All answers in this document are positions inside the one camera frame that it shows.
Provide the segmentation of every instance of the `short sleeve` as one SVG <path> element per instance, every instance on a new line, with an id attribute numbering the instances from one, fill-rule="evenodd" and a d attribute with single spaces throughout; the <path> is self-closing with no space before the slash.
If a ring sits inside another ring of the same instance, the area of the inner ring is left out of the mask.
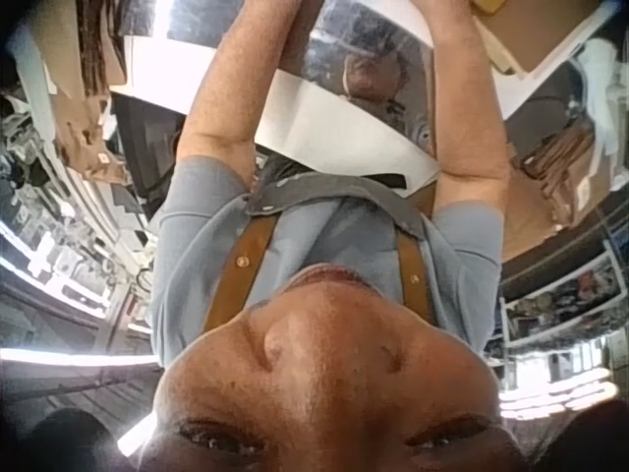
<path id="1" fill-rule="evenodd" d="M 504 217 L 482 202 L 462 202 L 443 208 L 432 221 L 460 262 L 456 281 L 458 312 L 468 342 L 481 351 L 495 326 Z"/>
<path id="2" fill-rule="evenodd" d="M 246 193 L 240 178 L 216 159 L 191 156 L 177 164 L 168 197 L 159 212 L 153 299 L 161 296 L 173 268 L 203 227 L 227 204 Z"/>

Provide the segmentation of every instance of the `skin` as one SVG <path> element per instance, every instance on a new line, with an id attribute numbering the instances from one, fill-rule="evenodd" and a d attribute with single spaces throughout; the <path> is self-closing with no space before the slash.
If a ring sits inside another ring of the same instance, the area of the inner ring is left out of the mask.
<path id="1" fill-rule="evenodd" d="M 481 200 L 503 209 L 506 139 L 467 2 L 414 1 L 435 44 L 443 168 L 435 207 Z M 252 182 L 257 125 L 300 5 L 245 2 L 200 87 L 178 161 L 208 155 Z M 201 336 L 167 369 L 154 408 L 158 428 L 141 470 L 523 467 L 501 426 L 490 368 L 356 274 L 328 265 Z"/>

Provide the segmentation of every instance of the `suspender strap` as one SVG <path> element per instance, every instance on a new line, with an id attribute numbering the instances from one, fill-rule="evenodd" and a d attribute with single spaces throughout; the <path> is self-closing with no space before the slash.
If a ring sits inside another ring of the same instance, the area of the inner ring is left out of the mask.
<path id="1" fill-rule="evenodd" d="M 279 216 L 253 218 L 232 248 L 205 317 L 203 333 L 225 325 L 245 308 Z"/>
<path id="2" fill-rule="evenodd" d="M 255 217 L 245 228 L 227 258 L 203 333 L 229 323 L 245 308 L 280 214 Z M 396 238 L 404 306 L 434 325 L 426 268 L 418 242 L 397 227 Z"/>

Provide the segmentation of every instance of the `person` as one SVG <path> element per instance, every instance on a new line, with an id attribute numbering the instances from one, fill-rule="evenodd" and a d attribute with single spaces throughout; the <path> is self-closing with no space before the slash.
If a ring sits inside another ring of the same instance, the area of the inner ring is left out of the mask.
<path id="1" fill-rule="evenodd" d="M 143 470 L 523 467 L 479 355 L 510 175 L 489 62 L 466 0 L 413 3 L 434 43 L 431 220 L 370 178 L 281 156 L 257 173 L 300 0 L 245 0 L 223 38 L 159 226 L 150 322 L 166 370 Z"/>

